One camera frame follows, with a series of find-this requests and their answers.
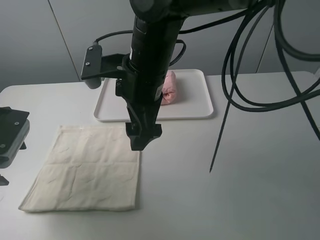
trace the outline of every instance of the table surface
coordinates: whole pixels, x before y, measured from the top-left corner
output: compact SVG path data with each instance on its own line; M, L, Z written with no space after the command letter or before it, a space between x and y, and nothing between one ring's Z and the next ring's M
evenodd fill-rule
M301 90L315 81L307 72L294 76ZM10 181L0 187L1 239L316 239L320 143L301 105L266 113L232 106L209 174L227 100L220 76L206 81L214 116L161 122L162 136L142 153L137 208L127 212L18 210L59 125L123 123L96 121L100 89L90 90L82 82L6 88L0 106L30 112L30 132L27 149L18 152L10 167L0 169ZM242 74L238 82L252 101L294 96L284 73ZM307 103L319 127L320 98Z

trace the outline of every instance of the towel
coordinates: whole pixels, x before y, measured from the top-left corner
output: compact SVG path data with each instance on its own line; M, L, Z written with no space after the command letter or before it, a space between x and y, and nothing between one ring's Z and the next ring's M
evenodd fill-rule
M140 152L124 128L61 126L19 209L25 212L135 208Z
M163 98L161 105L172 104L177 97L176 75L173 71L168 71L165 76L163 88Z

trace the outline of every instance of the white tray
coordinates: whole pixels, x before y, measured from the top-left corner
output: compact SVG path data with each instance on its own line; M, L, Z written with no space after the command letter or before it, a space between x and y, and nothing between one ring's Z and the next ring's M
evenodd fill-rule
M197 69L174 70L177 97L159 109L157 120L205 119L214 112L204 73ZM116 80L105 79L94 110L100 122L129 121L126 101L116 96Z

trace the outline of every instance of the gray wall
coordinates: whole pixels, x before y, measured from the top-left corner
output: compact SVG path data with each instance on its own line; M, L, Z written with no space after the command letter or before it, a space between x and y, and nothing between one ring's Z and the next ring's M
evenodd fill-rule
M320 1L287 0L282 13L283 33L295 48L307 53L320 53ZM286 55L291 71L315 73L320 62L306 62ZM283 72L272 31L261 60L259 73Z
M50 0L50 3L79 74L85 50L94 39L106 33L133 28L135 15L128 0ZM235 13L232 11L194 16L187 19L183 29L197 27ZM200 69L206 75L221 74L227 49L240 23L241 20L238 19L214 28L179 36L186 42L187 50L172 68ZM241 67L242 73L257 71L271 27L272 12L269 11L248 45ZM130 34L120 35L102 41L103 54L128 53L131 37ZM177 54L181 46L178 44L176 48Z
M0 92L11 85L79 80L46 0L0 4Z

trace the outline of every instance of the pink object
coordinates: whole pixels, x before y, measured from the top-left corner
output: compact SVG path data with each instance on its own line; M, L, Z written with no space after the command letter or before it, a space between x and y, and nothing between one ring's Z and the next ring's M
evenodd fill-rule
M163 98L161 105L172 104L177 97L176 75L173 71L168 71L165 76L163 88Z

